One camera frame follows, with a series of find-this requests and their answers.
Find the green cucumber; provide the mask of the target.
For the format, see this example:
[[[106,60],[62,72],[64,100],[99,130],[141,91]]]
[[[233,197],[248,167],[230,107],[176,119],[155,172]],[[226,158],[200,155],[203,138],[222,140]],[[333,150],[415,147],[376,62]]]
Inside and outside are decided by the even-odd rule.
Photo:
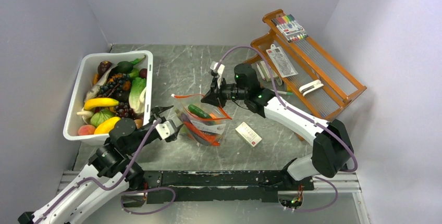
[[[204,110],[194,104],[188,105],[188,111],[199,118],[212,119],[212,116],[210,114],[206,113]]]

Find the clear zip bag orange zipper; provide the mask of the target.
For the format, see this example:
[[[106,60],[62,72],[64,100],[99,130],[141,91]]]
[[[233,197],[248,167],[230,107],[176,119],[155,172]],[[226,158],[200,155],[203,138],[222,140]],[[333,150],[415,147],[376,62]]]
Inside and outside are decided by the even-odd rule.
[[[175,113],[178,117],[180,113],[184,113],[188,116],[190,121],[202,132],[210,135],[215,135],[219,143],[225,135],[225,129],[227,122],[232,118],[219,107],[215,107],[209,104],[201,103],[203,94],[188,94],[188,95],[176,95],[172,94],[176,102]],[[212,119],[202,119],[188,111],[188,105],[194,104],[204,110],[206,113],[212,116]],[[193,139],[188,132],[188,129],[184,126],[186,134],[189,138]]]

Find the purple eggplant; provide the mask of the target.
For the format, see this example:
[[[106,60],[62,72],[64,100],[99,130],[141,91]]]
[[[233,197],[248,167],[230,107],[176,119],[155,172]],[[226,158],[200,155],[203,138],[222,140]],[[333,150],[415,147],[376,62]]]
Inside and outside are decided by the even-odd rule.
[[[178,117],[180,118],[180,120],[182,121],[182,123],[184,123],[184,122],[192,123],[192,122],[190,121],[190,119],[188,118],[188,116],[187,116],[186,114],[184,114],[184,113],[180,113]]]

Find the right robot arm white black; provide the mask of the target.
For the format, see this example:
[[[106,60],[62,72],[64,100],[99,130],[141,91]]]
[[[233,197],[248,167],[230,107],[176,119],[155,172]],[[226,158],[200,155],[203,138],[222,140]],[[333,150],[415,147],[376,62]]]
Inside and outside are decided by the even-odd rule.
[[[353,148],[341,121],[317,118],[289,104],[260,85],[250,64],[235,66],[234,83],[226,83],[223,71],[222,64],[211,64],[213,80],[210,90],[201,99],[202,103],[223,108],[227,101],[243,101],[249,111],[282,124],[312,146],[311,155],[295,158],[284,167],[281,183],[286,189],[295,189],[307,177],[322,175],[332,178],[347,168]]]

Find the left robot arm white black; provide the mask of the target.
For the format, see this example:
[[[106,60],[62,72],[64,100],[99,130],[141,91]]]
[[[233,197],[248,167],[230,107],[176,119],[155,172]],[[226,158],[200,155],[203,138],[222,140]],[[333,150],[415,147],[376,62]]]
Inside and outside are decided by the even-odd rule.
[[[136,163],[144,146],[155,140],[174,141],[183,126],[178,116],[169,119],[161,114],[170,106],[154,107],[148,123],[137,127],[133,119],[117,120],[109,137],[99,147],[74,180],[49,203],[18,217],[19,223],[68,223],[78,207],[94,193],[118,195],[124,191],[146,189],[144,170]]]

